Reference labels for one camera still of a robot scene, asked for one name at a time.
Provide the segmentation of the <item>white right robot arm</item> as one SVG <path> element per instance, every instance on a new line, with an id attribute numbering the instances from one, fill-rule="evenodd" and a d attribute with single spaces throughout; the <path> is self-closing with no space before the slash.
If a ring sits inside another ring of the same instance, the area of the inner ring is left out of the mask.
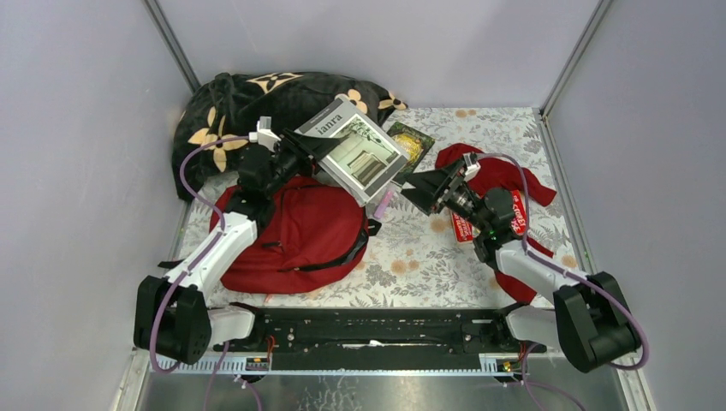
<path id="1" fill-rule="evenodd" d="M 481 171 L 484 155 L 470 152 L 451 165 L 413 173 L 402 196 L 427 215 L 447 208 L 469 222 L 478 234 L 473 239 L 480 262 L 510 276 L 545 297 L 551 309 L 529 304 L 503 311 L 504 321 L 491 329 L 495 348 L 511 353 L 524 341 L 561 351 L 580 372 L 609 365 L 638 370 L 650 358 L 650 344 L 630 312 L 617 280 L 601 271 L 588 275 L 569 269 L 529 244 L 524 229 L 516 232 L 513 194 L 492 188 L 476 194 L 469 181 Z M 638 362 L 621 366 L 618 359 L 640 353 Z"/>

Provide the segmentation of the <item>red treehouse book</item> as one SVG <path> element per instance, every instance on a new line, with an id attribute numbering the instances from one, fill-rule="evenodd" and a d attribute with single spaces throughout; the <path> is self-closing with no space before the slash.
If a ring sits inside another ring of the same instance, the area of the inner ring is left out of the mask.
<path id="1" fill-rule="evenodd" d="M 471 193 L 465 205 L 450 209 L 450 218 L 459 243 L 473 243 L 480 235 L 485 239 L 510 241 L 520 239 L 527 228 L 527 210 L 519 191 L 492 188 L 479 197 Z"/>

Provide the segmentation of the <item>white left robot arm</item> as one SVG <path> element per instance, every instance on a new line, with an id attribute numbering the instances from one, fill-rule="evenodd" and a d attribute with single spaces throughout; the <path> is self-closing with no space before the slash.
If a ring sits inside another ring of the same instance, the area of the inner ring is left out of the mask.
<path id="1" fill-rule="evenodd" d="M 206 350 L 233 340 L 253 352 L 265 343 L 264 326 L 249 308 L 209 308 L 207 295 L 235 259 L 253 245 L 275 212 L 274 195 L 302 171 L 341 143 L 335 137 L 314 137 L 289 129 L 275 134 L 271 118 L 260 117 L 244 142 L 238 166 L 238 187 L 225 210 L 208 206 L 217 225 L 203 242 L 164 277 L 146 277 L 138 288 L 134 345 L 148 351 L 152 369 L 173 372 L 196 363 Z"/>

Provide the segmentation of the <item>red student backpack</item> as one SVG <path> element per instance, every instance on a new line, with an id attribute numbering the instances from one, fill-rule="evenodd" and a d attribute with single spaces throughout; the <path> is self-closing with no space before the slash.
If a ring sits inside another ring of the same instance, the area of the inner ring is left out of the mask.
<path id="1" fill-rule="evenodd" d="M 381 227 L 345 189 L 309 177 L 291 179 L 274 202 L 268 227 L 222 276 L 226 289 L 292 295 L 340 281 Z"/>

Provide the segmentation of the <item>grey interior photo book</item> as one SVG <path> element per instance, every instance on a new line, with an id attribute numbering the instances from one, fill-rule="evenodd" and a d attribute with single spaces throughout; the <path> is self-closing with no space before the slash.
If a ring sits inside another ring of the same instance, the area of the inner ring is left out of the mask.
<path id="1" fill-rule="evenodd" d="M 342 95 L 296 132 L 337 142 L 318 163 L 361 206 L 385 188 L 409 159 L 401 146 Z"/>

